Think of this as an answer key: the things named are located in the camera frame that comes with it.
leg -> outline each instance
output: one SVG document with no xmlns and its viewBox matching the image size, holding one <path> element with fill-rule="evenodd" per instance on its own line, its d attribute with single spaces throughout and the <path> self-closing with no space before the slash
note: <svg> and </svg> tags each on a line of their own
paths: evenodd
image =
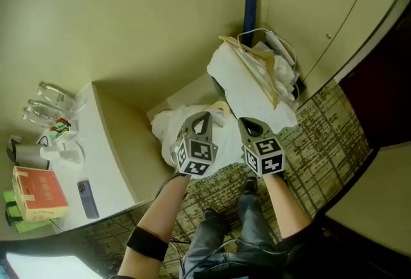
<svg viewBox="0 0 411 279">
<path fill-rule="evenodd" d="M 243 223 L 241 240 L 253 244 L 268 251 L 275 251 L 275 245 L 268 230 L 268 224 L 263 216 L 258 198 L 255 195 L 256 180 L 254 189 L 247 181 L 245 191 L 238 199 L 238 215 Z M 259 266 L 274 266 L 279 260 L 275 255 L 268 254 L 258 247 L 247 246 L 238 243 L 236 258 L 241 263 L 256 264 Z"/>
<path fill-rule="evenodd" d="M 218 214 L 206 214 L 206 218 L 198 226 L 191 241 L 188 252 L 183 258 L 184 269 L 186 273 L 190 269 L 202 262 L 203 259 L 220 247 L 224 240 L 227 226 Z M 194 272 L 203 271 L 216 264 L 225 262 L 224 250 L 217 251 L 212 257 L 202 262 L 190 273 L 188 278 L 192 278 Z"/>
<path fill-rule="evenodd" d="M 267 221 L 261 211 L 258 198 L 253 193 L 247 193 L 246 191 L 240 196 L 238 199 L 238 213 L 240 215 L 241 223 L 243 223 L 241 240 L 269 251 L 275 251 L 274 242 L 270 236 Z M 238 246 L 238 251 L 240 252 L 251 249 L 256 248 L 241 243 Z"/>
</svg>

wooden hanger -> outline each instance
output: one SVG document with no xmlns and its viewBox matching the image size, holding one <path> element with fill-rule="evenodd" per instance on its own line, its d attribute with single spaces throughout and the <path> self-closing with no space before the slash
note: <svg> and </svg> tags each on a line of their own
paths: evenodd
<svg viewBox="0 0 411 279">
<path fill-rule="evenodd" d="M 224 113 L 224 118 L 228 118 L 231 115 L 231 109 L 225 101 L 217 101 L 213 105 L 207 107 L 207 109 L 221 109 Z"/>
<path fill-rule="evenodd" d="M 232 46 L 236 46 L 236 47 L 240 47 L 243 48 L 245 51 L 248 51 L 249 53 L 261 58 L 262 60 L 265 61 L 266 64 L 266 68 L 267 68 L 267 73 L 272 81 L 272 77 L 274 76 L 274 63 L 275 63 L 275 57 L 272 54 L 271 51 L 258 51 L 258 50 L 254 50 L 246 45 L 243 45 L 240 43 L 240 45 L 238 45 L 238 41 L 233 38 L 233 37 L 226 37 L 224 35 L 219 36 L 218 38 L 220 38 L 221 40 L 223 40 L 224 42 L 232 45 Z M 277 93 L 274 90 L 273 87 L 271 87 L 271 100 L 272 100 L 272 105 L 274 107 L 274 109 L 277 107 Z"/>
</svg>

white cloth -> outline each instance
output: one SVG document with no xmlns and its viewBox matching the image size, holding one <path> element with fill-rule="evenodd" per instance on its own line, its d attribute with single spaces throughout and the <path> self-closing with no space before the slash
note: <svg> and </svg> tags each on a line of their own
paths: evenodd
<svg viewBox="0 0 411 279">
<path fill-rule="evenodd" d="M 286 82 L 291 77 L 287 69 L 280 71 L 282 61 L 277 60 L 277 71 L 283 75 Z M 273 109 L 272 102 L 261 90 L 261 86 L 270 94 L 270 84 L 267 81 L 267 71 L 257 64 L 258 59 L 247 57 L 238 49 L 223 43 L 213 54 L 207 66 L 208 73 L 225 89 L 225 97 L 237 118 L 250 117 L 266 122 L 273 133 L 278 134 L 285 127 L 298 124 L 295 111 L 281 98 Z M 247 70 L 245 65 L 259 77 L 260 85 Z M 278 91 L 290 94 L 287 84 L 274 79 Z"/>
<path fill-rule="evenodd" d="M 176 110 L 163 111 L 154 117 L 151 122 L 152 132 L 160 140 L 161 155 L 170 166 L 176 166 L 171 158 L 170 147 L 177 140 L 183 123 L 193 114 L 204 111 L 206 107 L 207 105 L 182 105 Z M 219 110 L 209 112 L 213 116 L 213 143 L 218 146 L 218 152 L 214 164 L 207 169 L 203 177 L 213 175 L 232 163 L 243 161 L 243 144 L 237 119 L 233 115 L 224 118 L 223 112 Z"/>
</svg>

shoe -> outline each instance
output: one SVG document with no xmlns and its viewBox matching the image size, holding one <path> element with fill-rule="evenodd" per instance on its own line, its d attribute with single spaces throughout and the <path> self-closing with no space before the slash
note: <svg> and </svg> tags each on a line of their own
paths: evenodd
<svg viewBox="0 0 411 279">
<path fill-rule="evenodd" d="M 256 194 L 257 192 L 257 179 L 255 177 L 249 177 L 244 184 L 243 193 L 248 192 Z"/>
<path fill-rule="evenodd" d="M 204 219 L 209 219 L 210 217 L 218 217 L 219 219 L 221 218 L 220 214 L 217 213 L 215 210 L 213 210 L 212 208 L 207 208 L 204 211 Z"/>
<path fill-rule="evenodd" d="M 204 219 L 207 220 L 207 219 L 210 219 L 210 218 L 213 218 L 213 217 L 216 217 L 220 221 L 220 223 L 222 224 L 222 229 L 223 229 L 224 235 L 228 235 L 231 232 L 231 227 L 229 226 L 229 224 L 215 210 L 213 210 L 212 208 L 207 208 L 204 211 Z"/>
</svg>

green object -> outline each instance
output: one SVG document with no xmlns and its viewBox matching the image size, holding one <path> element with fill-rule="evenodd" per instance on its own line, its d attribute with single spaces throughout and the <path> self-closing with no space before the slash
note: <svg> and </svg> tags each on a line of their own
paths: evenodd
<svg viewBox="0 0 411 279">
<path fill-rule="evenodd" d="M 13 190 L 3 191 L 3 197 L 6 203 L 12 203 L 15 201 L 15 193 Z M 21 212 L 18 206 L 11 206 L 7 207 L 6 212 L 9 217 L 12 219 L 18 219 L 21 217 Z M 51 224 L 50 220 L 42 220 L 40 222 L 24 222 L 24 221 L 15 221 L 13 222 L 13 226 L 16 228 L 17 232 L 24 233 L 29 232 L 31 230 L 35 230 L 37 228 L 41 228 L 42 226 L 46 226 Z"/>
<path fill-rule="evenodd" d="M 55 123 L 55 124 L 54 124 L 54 127 L 56 127 L 57 130 L 54 130 L 54 131 L 49 130 L 49 132 L 48 132 L 48 136 L 49 136 L 50 138 L 56 138 L 56 137 L 57 137 L 58 135 L 60 135 L 62 132 L 69 130 L 69 127 L 68 127 L 66 124 L 62 123 L 62 122 L 57 122 L 57 123 Z"/>
</svg>

